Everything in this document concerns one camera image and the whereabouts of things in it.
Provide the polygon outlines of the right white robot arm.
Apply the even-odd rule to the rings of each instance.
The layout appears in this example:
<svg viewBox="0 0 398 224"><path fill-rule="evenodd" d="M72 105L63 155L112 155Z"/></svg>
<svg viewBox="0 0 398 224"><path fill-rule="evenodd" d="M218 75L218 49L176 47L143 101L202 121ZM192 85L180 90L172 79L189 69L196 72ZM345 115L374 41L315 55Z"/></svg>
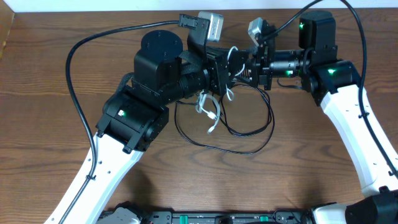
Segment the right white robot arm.
<svg viewBox="0 0 398 224"><path fill-rule="evenodd" d="M328 11L299 19L298 50L276 50L277 30L253 20L248 34L257 47L250 79L266 89L274 78L301 78L301 89L337 129L356 169L364 198L351 205L311 208L301 223L396 223L397 153L376 119L354 65L337 57L336 22Z"/></svg>

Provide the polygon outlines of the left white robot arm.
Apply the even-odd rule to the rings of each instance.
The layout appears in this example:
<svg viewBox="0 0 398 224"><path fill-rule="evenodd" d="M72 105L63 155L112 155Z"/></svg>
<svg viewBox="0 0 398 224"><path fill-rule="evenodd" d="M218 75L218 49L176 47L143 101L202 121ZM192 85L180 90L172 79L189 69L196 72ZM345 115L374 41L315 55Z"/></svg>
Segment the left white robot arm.
<svg viewBox="0 0 398 224"><path fill-rule="evenodd" d="M206 38L188 49L167 30L147 33L126 74L103 106L87 154L49 223L95 223L120 181L169 122L169 104L226 94L248 52L209 47Z"/></svg>

